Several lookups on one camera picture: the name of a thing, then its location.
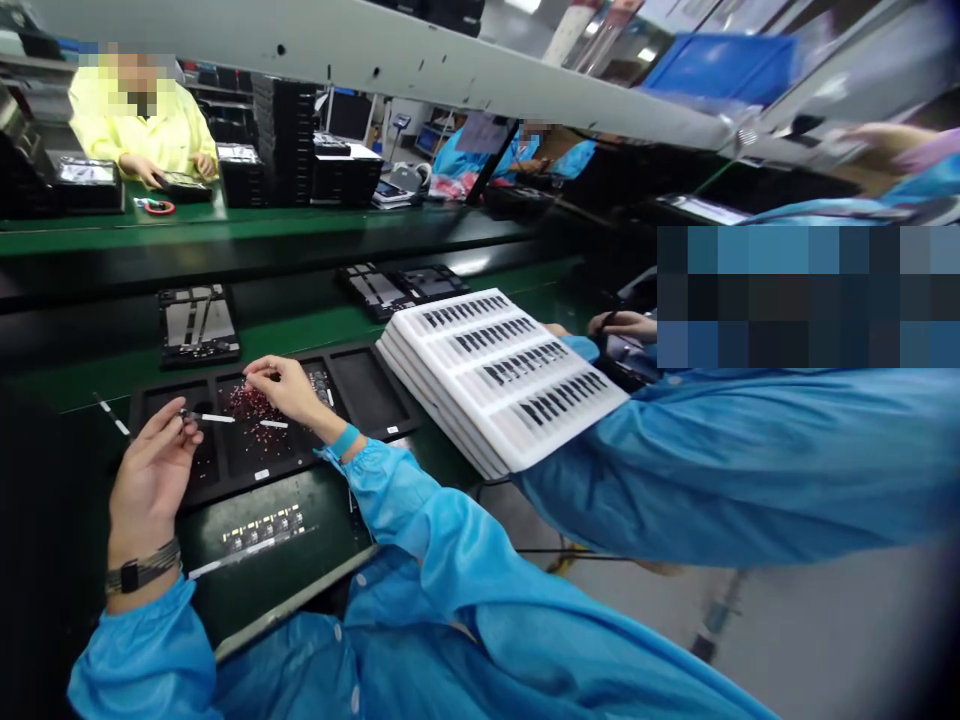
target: black plastic tray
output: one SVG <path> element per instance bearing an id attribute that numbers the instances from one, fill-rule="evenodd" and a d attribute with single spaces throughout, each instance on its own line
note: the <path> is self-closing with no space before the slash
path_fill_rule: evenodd
<path id="1" fill-rule="evenodd" d="M 308 375 L 321 372 L 330 389 L 325 404 L 360 432 L 376 440 L 395 440 L 420 426 L 416 403 L 384 363 L 372 343 L 336 345 L 293 355 Z M 157 410 L 175 397 L 187 398 L 196 412 L 230 415 L 230 391 L 243 382 L 243 366 L 142 388 L 133 394 L 130 429 L 136 435 Z M 204 423 L 204 441 L 194 456 L 180 511 L 185 512 L 266 485 L 315 464 L 316 435 L 290 422 L 267 439 L 251 438 L 253 423 Z"/>

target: blue plastic bin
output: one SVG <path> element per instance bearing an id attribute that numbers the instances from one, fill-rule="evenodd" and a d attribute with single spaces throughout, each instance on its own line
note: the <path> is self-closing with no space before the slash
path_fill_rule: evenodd
<path id="1" fill-rule="evenodd" d="M 770 105 L 790 89 L 797 39 L 677 33 L 642 88 Z"/>

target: stacked black crate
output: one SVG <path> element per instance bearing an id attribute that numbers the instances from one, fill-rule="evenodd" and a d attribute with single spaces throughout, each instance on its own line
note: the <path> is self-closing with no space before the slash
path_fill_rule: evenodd
<path id="1" fill-rule="evenodd" d="M 266 207 L 264 166 L 253 145 L 217 143 L 227 207 Z"/>
<path id="2" fill-rule="evenodd" d="M 58 215 L 51 185 L 54 174 L 36 126 L 0 83 L 0 217 L 27 220 Z"/>
<path id="3" fill-rule="evenodd" d="M 360 143 L 317 133 L 313 166 L 314 204 L 367 205 L 380 182 L 383 158 Z"/>
<path id="4" fill-rule="evenodd" d="M 317 86 L 267 75 L 253 76 L 260 160 L 271 204 L 310 204 L 313 114 Z"/>

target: ceiling light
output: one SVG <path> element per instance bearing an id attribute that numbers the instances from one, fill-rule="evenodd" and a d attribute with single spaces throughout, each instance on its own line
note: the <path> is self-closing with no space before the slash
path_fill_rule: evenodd
<path id="1" fill-rule="evenodd" d="M 517 10 L 522 10 L 527 15 L 533 15 L 540 7 L 540 0 L 504 0 L 504 2 Z"/>

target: display screen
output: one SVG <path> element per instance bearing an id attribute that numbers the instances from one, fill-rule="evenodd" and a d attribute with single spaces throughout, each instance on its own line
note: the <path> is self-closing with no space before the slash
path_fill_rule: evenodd
<path id="1" fill-rule="evenodd" d="M 377 194 L 383 197 L 403 197 L 404 195 L 409 195 L 406 190 L 398 188 L 396 185 L 391 185 L 388 182 L 381 180 L 377 183 Z"/>
<path id="2" fill-rule="evenodd" d="M 692 215 L 706 218 L 707 220 L 720 225 L 736 225 L 737 223 L 743 222 L 750 217 L 750 215 L 746 213 L 737 212 L 736 210 L 731 210 L 730 208 L 705 202 L 699 198 L 691 198 L 684 195 L 676 198 L 670 198 L 667 202 L 669 202 L 675 208 L 686 210 Z"/>
<path id="3" fill-rule="evenodd" d="M 103 165 L 63 165 L 60 179 L 72 183 L 110 183 L 113 184 L 113 167 Z"/>

